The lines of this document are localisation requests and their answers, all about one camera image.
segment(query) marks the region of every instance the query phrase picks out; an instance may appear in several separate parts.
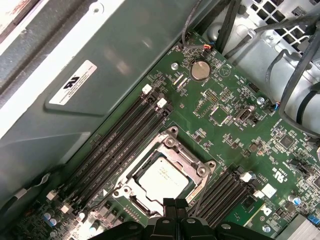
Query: sticker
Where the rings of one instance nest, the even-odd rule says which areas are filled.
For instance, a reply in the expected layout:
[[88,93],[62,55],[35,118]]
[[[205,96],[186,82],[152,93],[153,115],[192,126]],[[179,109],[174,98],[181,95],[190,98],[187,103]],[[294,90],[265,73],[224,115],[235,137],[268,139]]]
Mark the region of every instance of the sticker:
[[261,190],[261,192],[264,193],[268,198],[271,198],[275,193],[277,189],[273,188],[269,183],[264,186],[264,188]]
[[50,104],[65,105],[79,88],[87,81],[87,79],[95,72],[97,66],[89,60],[75,71],[75,73],[66,81],[60,90],[51,98]]

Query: expansion slot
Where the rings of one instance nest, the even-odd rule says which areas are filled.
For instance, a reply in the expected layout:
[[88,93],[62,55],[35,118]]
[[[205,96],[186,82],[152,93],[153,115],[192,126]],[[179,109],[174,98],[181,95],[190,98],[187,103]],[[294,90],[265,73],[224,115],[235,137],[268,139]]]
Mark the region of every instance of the expansion slot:
[[[256,182],[248,184],[241,181],[239,176],[243,172],[242,167],[234,172],[226,171],[205,191],[197,217],[205,219],[211,228],[253,192]],[[189,216],[194,214],[196,205],[197,202],[188,210]]]

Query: cpu socket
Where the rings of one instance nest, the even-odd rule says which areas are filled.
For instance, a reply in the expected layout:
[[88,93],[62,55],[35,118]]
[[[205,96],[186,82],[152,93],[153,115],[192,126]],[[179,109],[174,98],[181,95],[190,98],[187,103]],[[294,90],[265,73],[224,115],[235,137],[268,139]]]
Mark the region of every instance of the cpu socket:
[[114,198],[125,197],[148,217],[163,216],[163,198],[190,203],[202,190],[215,161],[202,163],[178,140],[178,128],[159,133],[118,178]]

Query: metal panel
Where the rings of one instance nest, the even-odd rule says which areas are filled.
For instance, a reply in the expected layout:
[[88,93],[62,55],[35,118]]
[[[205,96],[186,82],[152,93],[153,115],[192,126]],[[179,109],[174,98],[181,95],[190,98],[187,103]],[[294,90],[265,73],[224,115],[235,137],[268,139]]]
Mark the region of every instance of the metal panel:
[[320,240],[320,231],[299,214],[276,240]]

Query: motherboard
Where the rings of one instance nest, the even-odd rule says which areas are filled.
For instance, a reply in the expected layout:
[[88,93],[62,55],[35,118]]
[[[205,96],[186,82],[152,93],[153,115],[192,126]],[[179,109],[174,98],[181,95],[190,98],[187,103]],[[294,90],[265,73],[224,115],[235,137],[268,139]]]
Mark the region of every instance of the motherboard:
[[[189,45],[206,42],[191,33]],[[17,239],[85,240],[125,221],[146,226],[184,198],[214,228],[275,238],[297,216],[320,222],[320,168],[306,135],[214,48],[177,42],[11,230]]]

